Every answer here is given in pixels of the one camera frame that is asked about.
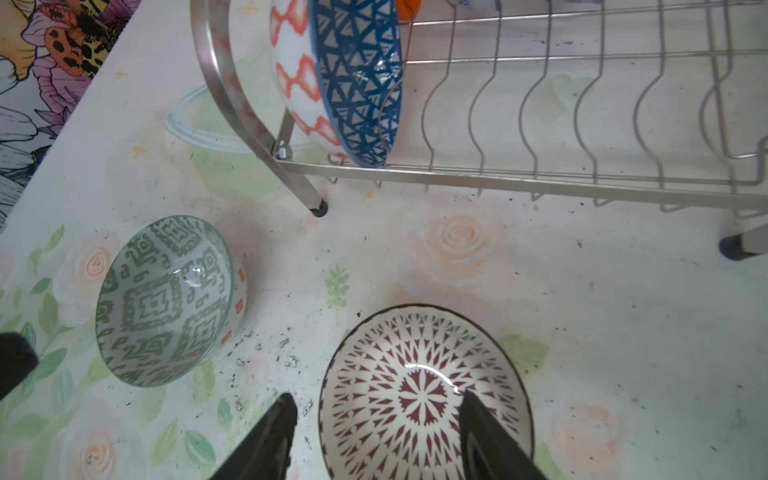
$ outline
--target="bowl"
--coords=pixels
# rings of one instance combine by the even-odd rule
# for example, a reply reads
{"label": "bowl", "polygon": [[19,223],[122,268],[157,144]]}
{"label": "bowl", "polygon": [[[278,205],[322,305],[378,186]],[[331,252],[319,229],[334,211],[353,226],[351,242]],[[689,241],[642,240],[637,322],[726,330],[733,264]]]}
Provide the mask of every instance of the bowl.
{"label": "bowl", "polygon": [[396,1],[272,0],[270,40],[299,129],[335,157],[384,165],[402,103]]}
{"label": "bowl", "polygon": [[501,347],[471,320],[401,305],[364,320],[326,371],[319,432],[331,479],[463,477],[458,408],[472,390],[533,457],[528,396]]}
{"label": "bowl", "polygon": [[230,305],[235,287],[245,294],[245,281],[208,222],[174,215],[145,227],[117,254],[101,286],[96,340],[104,362],[133,386],[173,382],[229,339],[227,323],[237,328],[244,297],[240,308]]}

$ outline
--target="floral wallpaper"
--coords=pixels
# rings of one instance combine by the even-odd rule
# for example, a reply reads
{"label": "floral wallpaper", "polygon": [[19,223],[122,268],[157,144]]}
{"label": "floral wallpaper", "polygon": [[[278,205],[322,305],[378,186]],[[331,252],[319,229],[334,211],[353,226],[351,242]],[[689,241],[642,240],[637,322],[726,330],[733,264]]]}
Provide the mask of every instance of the floral wallpaper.
{"label": "floral wallpaper", "polygon": [[0,0],[0,224],[141,0]]}

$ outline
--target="black object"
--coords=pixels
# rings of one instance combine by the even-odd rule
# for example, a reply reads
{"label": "black object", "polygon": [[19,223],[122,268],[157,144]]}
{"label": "black object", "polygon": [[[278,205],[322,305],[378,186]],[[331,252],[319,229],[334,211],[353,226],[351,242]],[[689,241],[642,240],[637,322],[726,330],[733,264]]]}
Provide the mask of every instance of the black object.
{"label": "black object", "polygon": [[744,251],[741,234],[723,238],[720,241],[720,253],[727,259],[734,261],[745,260],[760,255],[759,253]]}
{"label": "black object", "polygon": [[323,201],[320,202],[320,206],[317,208],[310,208],[310,212],[317,218],[324,217],[325,214],[328,213],[328,202],[323,198]]}
{"label": "black object", "polygon": [[284,480],[296,428],[296,403],[282,394],[210,480]]}
{"label": "black object", "polygon": [[38,356],[27,339],[15,332],[0,333],[0,400],[38,366]]}
{"label": "black object", "polygon": [[[547,480],[474,393],[458,411],[467,480]],[[210,480],[285,480],[296,403],[282,394]]]}
{"label": "black object", "polygon": [[462,461],[467,480],[547,480],[498,424],[477,396],[466,390],[458,410]]}

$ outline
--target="metal dish rack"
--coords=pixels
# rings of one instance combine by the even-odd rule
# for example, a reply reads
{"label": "metal dish rack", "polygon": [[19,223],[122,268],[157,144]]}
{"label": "metal dish rack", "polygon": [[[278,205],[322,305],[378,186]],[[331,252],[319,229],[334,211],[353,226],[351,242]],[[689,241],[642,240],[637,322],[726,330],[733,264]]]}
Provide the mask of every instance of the metal dish rack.
{"label": "metal dish rack", "polygon": [[[286,112],[274,137],[240,86],[230,0],[193,0],[191,13],[204,77],[225,118],[318,216],[327,204],[307,174],[334,183],[516,190],[533,200],[570,195],[598,207],[629,200],[664,212],[768,211],[762,0],[484,1],[472,8],[423,2],[416,20],[401,25],[398,140],[375,170],[294,156],[292,117]],[[557,68],[586,76],[554,74]],[[765,230],[748,251],[768,251]]]}

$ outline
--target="maroon patterned bowl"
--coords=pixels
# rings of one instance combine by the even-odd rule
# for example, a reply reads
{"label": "maroon patterned bowl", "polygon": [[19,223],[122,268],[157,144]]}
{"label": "maroon patterned bowl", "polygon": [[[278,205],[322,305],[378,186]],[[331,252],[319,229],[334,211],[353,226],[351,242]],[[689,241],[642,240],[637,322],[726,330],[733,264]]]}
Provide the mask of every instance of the maroon patterned bowl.
{"label": "maroon patterned bowl", "polygon": [[330,477],[463,478],[458,408],[466,389],[532,456],[525,388],[480,327],[430,305],[394,306],[364,320],[337,349],[320,393]]}

